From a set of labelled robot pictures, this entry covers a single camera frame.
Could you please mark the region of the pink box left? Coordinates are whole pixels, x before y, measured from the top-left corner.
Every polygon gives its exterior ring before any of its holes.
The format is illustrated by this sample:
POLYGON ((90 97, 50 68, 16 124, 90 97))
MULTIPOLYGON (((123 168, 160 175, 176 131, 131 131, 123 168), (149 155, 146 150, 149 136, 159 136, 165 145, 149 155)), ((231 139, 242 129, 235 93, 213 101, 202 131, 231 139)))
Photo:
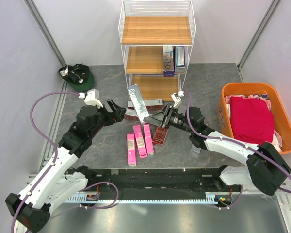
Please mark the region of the pink box left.
POLYGON ((136 149, 134 133, 127 134, 127 159, 129 166, 136 165, 136 149))

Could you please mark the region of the silver Protefix toothpaste box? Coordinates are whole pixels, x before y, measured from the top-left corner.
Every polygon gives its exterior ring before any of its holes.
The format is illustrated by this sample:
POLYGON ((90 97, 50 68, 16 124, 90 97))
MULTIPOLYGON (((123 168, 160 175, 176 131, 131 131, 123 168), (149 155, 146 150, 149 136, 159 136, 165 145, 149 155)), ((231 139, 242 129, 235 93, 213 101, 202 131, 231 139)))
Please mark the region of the silver Protefix toothpaste box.
POLYGON ((141 95, 141 92, 140 92, 138 86, 136 84, 129 86, 128 93, 129 93, 130 99, 132 101, 133 107, 136 111, 136 114, 139 118, 139 121, 141 123, 145 123, 144 119, 146 117, 149 117, 150 114, 146 108, 146 105, 144 103, 144 100, 142 98, 142 95, 141 95))

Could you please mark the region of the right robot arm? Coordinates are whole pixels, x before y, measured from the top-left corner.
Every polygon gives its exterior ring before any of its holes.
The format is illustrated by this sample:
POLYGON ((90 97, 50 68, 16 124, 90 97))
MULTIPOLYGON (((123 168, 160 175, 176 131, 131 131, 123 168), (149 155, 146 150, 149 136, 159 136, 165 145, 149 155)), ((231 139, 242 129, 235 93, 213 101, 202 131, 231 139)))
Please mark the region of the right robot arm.
POLYGON ((144 122, 187 131, 195 147, 220 153, 241 163, 241 167, 220 167, 218 176, 212 179, 212 185, 218 191, 232 185, 253 185, 272 196, 281 188, 291 169, 271 143, 258 145, 230 138, 208 127, 204 119, 197 107, 188 107, 185 114, 180 114, 168 104, 160 112, 145 117, 144 122))

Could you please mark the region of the pink box middle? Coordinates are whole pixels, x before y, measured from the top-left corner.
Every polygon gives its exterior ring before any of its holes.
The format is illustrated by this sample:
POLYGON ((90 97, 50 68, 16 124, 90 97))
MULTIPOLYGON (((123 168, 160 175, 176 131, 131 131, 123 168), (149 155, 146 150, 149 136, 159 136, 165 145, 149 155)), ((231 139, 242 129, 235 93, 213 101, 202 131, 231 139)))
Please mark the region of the pink box middle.
POLYGON ((146 145, 144 142, 143 134, 141 131, 141 126, 140 125, 133 126, 133 131, 134 131, 135 140, 137 143, 139 156, 141 159, 144 159, 147 157, 147 150, 146 150, 146 145))

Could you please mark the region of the silver red box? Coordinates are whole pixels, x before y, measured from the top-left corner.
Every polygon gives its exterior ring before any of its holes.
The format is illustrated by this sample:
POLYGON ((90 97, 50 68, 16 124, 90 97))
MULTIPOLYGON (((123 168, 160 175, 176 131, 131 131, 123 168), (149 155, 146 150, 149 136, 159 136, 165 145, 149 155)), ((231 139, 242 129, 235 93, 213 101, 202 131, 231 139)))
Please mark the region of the silver red box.
MULTIPOLYGON (((161 108, 163 106, 162 99, 152 99, 152 100, 144 100, 146 107, 149 108, 161 108)), ((133 109, 132 101, 128 101, 128 108, 133 109)))
POLYGON ((135 110, 126 108, 126 112, 124 114, 124 119, 139 122, 138 115, 135 110))

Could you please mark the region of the pink box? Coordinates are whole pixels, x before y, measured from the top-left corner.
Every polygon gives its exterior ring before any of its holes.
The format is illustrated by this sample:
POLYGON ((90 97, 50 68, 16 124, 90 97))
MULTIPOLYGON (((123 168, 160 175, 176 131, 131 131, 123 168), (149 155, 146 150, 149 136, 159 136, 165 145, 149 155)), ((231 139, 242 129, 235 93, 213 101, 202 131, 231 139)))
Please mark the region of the pink box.
POLYGON ((127 159, 129 166, 136 165, 136 149, 134 133, 127 134, 127 159))
POLYGON ((153 142, 152 142, 152 136, 151 136, 151 130, 149 124, 143 125, 144 129, 144 136, 145 136, 145 145, 148 155, 154 154, 154 148, 153 148, 153 142))
POLYGON ((144 142, 143 134, 141 131, 141 126, 140 125, 133 126, 133 131, 134 131, 135 140, 137 143, 139 156, 141 159, 144 159, 147 157, 147 150, 146 150, 146 145, 144 142))

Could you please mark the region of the pink box right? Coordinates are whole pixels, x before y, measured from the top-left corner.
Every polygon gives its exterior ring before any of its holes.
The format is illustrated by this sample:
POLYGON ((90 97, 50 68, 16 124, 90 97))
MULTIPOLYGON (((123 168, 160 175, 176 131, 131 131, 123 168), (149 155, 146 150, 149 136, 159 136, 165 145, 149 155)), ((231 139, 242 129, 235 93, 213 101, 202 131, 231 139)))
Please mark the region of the pink box right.
POLYGON ((153 148, 153 142, 152 142, 152 136, 151 136, 151 130, 149 124, 143 125, 144 129, 144 136, 145 136, 145 145, 148 155, 154 154, 154 148, 153 148))

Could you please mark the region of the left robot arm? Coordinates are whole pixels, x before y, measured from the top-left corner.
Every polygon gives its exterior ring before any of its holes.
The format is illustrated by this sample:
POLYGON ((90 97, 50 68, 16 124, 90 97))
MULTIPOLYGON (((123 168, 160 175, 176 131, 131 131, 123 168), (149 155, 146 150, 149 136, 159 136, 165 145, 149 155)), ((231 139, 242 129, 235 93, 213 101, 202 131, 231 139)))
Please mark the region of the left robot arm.
POLYGON ((31 183, 18 194, 11 193, 5 203, 13 217, 11 232, 39 232, 49 221, 51 214, 74 193, 95 189, 97 180, 92 171, 83 166, 70 179, 56 186, 62 175, 91 146, 94 136, 105 126, 111 126, 124 119, 126 108, 107 100, 111 111, 102 104, 88 103, 76 115, 76 121, 63 135, 55 147, 53 156, 31 183))

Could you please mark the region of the silver red box front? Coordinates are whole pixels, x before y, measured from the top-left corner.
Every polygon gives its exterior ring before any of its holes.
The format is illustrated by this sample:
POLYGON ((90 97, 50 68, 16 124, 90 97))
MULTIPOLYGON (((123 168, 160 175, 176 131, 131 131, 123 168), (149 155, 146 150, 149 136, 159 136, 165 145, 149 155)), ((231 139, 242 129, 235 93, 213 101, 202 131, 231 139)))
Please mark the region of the silver red box front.
POLYGON ((135 110, 126 108, 126 112, 124 114, 124 119, 139 122, 138 115, 135 110))

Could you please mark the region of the slim silver toothpaste box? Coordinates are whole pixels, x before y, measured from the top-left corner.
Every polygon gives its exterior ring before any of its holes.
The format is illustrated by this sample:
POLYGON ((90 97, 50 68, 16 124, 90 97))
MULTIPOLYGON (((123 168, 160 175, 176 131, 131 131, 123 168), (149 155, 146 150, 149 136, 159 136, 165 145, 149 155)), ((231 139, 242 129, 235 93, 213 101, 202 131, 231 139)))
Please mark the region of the slim silver toothpaste box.
POLYGON ((201 152, 201 148, 198 148, 195 145, 192 145, 191 152, 195 154, 199 154, 201 152))

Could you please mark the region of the purple RiO toothpaste box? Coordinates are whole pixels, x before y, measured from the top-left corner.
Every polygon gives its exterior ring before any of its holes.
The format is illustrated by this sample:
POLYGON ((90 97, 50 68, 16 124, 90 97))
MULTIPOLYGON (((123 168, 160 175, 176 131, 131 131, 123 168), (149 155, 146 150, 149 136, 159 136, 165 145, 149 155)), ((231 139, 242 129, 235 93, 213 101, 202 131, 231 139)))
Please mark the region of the purple RiO toothpaste box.
POLYGON ((172 46, 163 46, 163 75, 173 77, 175 74, 174 51, 172 46))

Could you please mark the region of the orange plastic basin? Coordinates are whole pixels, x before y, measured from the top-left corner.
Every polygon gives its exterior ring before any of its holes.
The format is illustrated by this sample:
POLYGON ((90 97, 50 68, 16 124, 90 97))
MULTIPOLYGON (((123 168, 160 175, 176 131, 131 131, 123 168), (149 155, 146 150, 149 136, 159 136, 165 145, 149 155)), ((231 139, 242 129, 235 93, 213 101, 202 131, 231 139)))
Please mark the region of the orange plastic basin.
POLYGON ((245 95, 252 94, 268 94, 271 102, 271 112, 274 115, 275 130, 283 139, 280 154, 287 155, 291 153, 291 124, 286 111, 283 107, 279 94, 276 89, 266 83, 228 83, 221 91, 221 97, 217 107, 219 117, 219 124, 222 134, 234 137, 229 117, 227 116, 227 108, 225 104, 225 97, 231 95, 245 95))

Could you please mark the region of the silver red box rear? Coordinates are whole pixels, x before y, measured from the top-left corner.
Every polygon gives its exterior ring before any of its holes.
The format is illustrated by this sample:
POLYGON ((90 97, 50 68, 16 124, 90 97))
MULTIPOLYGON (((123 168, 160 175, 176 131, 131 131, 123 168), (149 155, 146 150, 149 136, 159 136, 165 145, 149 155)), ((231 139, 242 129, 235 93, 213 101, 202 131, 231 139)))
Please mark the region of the silver red box rear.
MULTIPOLYGON (((146 107, 149 108, 161 108, 163 106, 162 99, 152 99, 152 100, 144 100, 146 107)), ((132 101, 128 101, 128 108, 133 109, 132 101)))

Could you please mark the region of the black green cap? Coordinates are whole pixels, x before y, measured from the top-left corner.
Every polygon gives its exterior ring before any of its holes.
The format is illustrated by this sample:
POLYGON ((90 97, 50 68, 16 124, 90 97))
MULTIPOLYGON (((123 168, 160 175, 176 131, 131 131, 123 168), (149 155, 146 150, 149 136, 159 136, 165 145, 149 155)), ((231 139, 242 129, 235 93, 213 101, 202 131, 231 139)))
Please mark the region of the black green cap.
POLYGON ((87 92, 94 88, 95 78, 87 65, 66 65, 58 72, 61 78, 77 92, 87 92))

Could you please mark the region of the aluminium frame post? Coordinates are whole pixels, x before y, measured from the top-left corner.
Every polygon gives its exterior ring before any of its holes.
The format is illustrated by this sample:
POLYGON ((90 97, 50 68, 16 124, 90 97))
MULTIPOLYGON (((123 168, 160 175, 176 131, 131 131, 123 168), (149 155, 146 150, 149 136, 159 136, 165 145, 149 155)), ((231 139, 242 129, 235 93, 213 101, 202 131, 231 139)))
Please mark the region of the aluminium frame post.
POLYGON ((33 16, 35 22, 37 23, 40 31, 42 32, 44 38, 46 39, 48 45, 50 46, 51 50, 53 51, 54 55, 56 56, 59 64, 63 67, 66 65, 65 59, 61 54, 54 38, 52 37, 42 15, 40 14, 35 2, 33 0, 24 0, 27 8, 29 9, 31 15, 33 16))
POLYGON ((271 21, 274 13, 276 12, 278 6, 280 5, 281 0, 272 0, 271 4, 269 5, 266 13, 264 14, 261 22, 259 23, 253 37, 251 38, 248 46, 246 47, 240 61, 237 64, 237 68, 239 71, 243 68, 246 61, 248 60, 250 54, 254 50, 255 46, 257 45, 259 39, 261 38, 263 32, 265 31, 266 27, 268 26, 269 22, 271 21))

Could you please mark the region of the dark red toothpaste box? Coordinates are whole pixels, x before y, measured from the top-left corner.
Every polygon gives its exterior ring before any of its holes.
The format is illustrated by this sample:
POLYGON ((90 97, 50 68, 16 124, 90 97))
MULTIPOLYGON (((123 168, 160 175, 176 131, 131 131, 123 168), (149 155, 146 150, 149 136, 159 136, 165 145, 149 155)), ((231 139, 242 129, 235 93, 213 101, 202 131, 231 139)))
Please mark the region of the dark red toothpaste box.
POLYGON ((152 142, 155 145, 163 145, 167 137, 168 129, 157 127, 152 142))

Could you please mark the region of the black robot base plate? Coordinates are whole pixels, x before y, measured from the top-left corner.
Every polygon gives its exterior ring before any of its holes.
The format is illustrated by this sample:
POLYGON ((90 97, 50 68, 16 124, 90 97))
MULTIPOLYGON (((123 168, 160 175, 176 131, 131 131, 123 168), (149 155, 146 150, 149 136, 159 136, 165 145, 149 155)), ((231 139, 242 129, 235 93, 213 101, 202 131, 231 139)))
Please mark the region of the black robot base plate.
POLYGON ((240 185, 228 186, 219 179, 221 168, 175 168, 175 169, 90 169, 86 166, 69 168, 64 175, 82 172, 88 184, 100 181, 112 182, 119 190, 125 188, 172 188, 197 192, 237 192, 240 185))

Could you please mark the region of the left aluminium frame post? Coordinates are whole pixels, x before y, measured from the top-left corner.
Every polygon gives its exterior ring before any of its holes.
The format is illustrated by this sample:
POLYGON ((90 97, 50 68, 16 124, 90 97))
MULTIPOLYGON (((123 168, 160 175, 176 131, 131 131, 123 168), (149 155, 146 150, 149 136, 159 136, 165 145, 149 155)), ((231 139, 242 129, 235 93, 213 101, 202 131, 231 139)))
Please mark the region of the left aluminium frame post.
POLYGON ((37 23, 40 31, 42 32, 44 38, 46 39, 48 45, 50 46, 51 50, 53 51, 54 55, 56 56, 59 64, 63 67, 66 65, 65 59, 61 54, 54 38, 52 37, 42 15, 40 14, 35 2, 33 0, 24 0, 27 8, 29 9, 31 15, 33 16, 35 22, 37 23))

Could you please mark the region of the right aluminium frame post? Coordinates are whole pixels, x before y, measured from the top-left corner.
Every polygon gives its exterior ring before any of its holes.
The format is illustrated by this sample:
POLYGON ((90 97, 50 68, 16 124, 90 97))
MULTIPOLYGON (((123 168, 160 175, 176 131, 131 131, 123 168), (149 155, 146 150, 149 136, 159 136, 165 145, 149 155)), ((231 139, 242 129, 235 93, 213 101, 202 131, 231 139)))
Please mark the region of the right aluminium frame post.
POLYGON ((246 47, 240 61, 237 64, 237 68, 239 71, 243 68, 246 61, 248 60, 250 54, 254 50, 255 46, 257 45, 259 39, 261 38, 263 32, 265 31, 266 27, 268 26, 269 22, 271 21, 274 13, 276 12, 278 6, 280 5, 281 0, 272 0, 271 4, 269 5, 266 13, 264 14, 261 22, 259 23, 253 37, 251 38, 248 46, 246 47))

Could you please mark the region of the aluminium floor rail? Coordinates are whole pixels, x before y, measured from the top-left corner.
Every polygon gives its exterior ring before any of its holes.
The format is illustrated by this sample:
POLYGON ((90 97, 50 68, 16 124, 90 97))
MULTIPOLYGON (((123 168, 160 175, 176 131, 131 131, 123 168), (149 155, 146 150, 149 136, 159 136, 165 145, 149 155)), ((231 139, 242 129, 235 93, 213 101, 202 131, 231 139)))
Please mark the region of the aluminium floor rail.
POLYGON ((57 84, 48 86, 40 84, 36 89, 30 88, 25 102, 26 112, 24 116, 26 130, 24 136, 22 136, 21 143, 24 148, 22 164, 25 166, 21 171, 24 172, 25 182, 28 182, 31 175, 37 174, 42 169, 45 159, 52 154, 52 145, 34 129, 31 123, 31 108, 41 96, 57 92, 57 94, 40 100, 34 107, 32 114, 37 128, 52 141, 55 141, 66 98, 66 95, 62 94, 62 92, 66 90, 67 84, 62 80, 57 82, 57 84))

